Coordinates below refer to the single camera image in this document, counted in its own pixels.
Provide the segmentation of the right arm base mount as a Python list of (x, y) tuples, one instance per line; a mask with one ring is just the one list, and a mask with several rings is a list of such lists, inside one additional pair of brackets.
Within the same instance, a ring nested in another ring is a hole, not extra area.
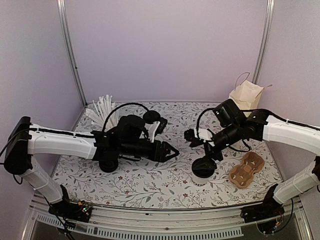
[(244, 219), (245, 223), (260, 221), (285, 213), (283, 204), (276, 202), (273, 198), (274, 190), (274, 187), (268, 190), (262, 203), (245, 206), (241, 209), (240, 217)]

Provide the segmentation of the black plastic cup lid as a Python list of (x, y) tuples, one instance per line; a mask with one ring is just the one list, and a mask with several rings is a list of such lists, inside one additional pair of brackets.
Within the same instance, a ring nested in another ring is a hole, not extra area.
[(153, 124), (154, 122), (158, 122), (160, 118), (161, 118), (161, 115), (155, 110), (148, 110), (142, 116), (142, 119), (147, 124), (150, 124), (150, 125)]

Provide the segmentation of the beige paper takeout bag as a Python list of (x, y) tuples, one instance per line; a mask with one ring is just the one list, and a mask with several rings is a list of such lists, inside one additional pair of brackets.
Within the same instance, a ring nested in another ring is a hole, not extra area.
[(240, 110), (257, 109), (263, 91), (273, 86), (272, 84), (264, 87), (256, 85), (247, 80), (249, 75), (249, 72), (244, 72), (239, 75), (236, 79), (234, 89), (228, 96)]

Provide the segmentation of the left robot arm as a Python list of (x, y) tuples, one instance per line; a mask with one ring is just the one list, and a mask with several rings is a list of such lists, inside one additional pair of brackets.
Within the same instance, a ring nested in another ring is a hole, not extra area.
[(142, 117), (122, 116), (115, 126), (106, 129), (109, 119), (119, 109), (120, 106), (107, 115), (102, 130), (89, 133), (41, 127), (31, 123), (30, 117), (23, 116), (0, 152), (4, 157), (2, 165), (8, 173), (26, 180), (63, 217), (70, 217), (74, 211), (84, 212), (85, 203), (71, 203), (67, 190), (38, 165), (35, 155), (70, 155), (97, 161), (106, 173), (118, 168), (120, 158), (131, 161), (145, 158), (164, 163), (179, 155), (168, 142), (155, 139), (168, 123), (155, 110), (146, 108)]

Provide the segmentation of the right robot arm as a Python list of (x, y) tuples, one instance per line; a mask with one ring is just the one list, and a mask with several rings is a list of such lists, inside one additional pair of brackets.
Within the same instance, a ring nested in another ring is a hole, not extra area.
[(225, 100), (210, 111), (223, 129), (218, 133), (209, 130), (201, 133), (200, 124), (197, 123), (191, 131), (195, 138), (209, 145), (204, 160), (222, 161), (222, 150), (249, 139), (278, 142), (315, 154), (315, 159), (306, 168), (270, 188), (264, 203), (258, 208), (262, 218), (269, 218), (278, 210), (278, 206), (320, 184), (319, 127), (282, 118), (267, 109), (241, 110), (232, 99)]

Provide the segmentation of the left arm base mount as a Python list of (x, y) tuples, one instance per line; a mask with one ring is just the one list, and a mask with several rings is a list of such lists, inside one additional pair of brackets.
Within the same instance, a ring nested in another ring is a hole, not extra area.
[(81, 200), (77, 203), (70, 202), (67, 193), (57, 203), (49, 202), (49, 213), (67, 220), (88, 223), (92, 215), (92, 206)]

